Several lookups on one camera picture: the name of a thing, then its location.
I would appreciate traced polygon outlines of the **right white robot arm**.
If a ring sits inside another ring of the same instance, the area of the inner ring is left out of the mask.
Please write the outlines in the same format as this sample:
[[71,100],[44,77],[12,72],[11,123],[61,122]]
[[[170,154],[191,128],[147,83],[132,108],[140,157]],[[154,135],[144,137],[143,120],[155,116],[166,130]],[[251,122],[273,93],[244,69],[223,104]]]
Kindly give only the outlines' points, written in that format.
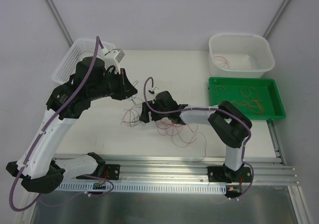
[[173,124],[209,125],[226,145],[226,157],[222,167],[213,171],[219,182],[239,182],[244,178],[244,146],[251,138],[251,121],[234,105],[223,101],[213,107],[194,107],[178,104],[168,91],[160,92],[152,101],[142,103],[139,121],[148,123],[169,119]]

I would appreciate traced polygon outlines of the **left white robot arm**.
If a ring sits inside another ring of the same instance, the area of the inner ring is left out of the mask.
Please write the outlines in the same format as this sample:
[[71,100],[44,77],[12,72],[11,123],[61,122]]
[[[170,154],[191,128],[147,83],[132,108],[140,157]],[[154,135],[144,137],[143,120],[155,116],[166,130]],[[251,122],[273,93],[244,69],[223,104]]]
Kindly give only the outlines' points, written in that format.
[[138,92],[124,68],[116,71],[115,65],[106,67],[100,58],[91,67],[92,61],[92,57],[85,57],[78,62],[68,81],[52,91],[39,134],[19,161],[6,166],[12,176],[22,179],[21,185],[29,192],[48,194],[65,179],[105,177],[105,161],[94,152],[64,162],[53,160],[64,136],[92,101],[104,97],[121,101]]

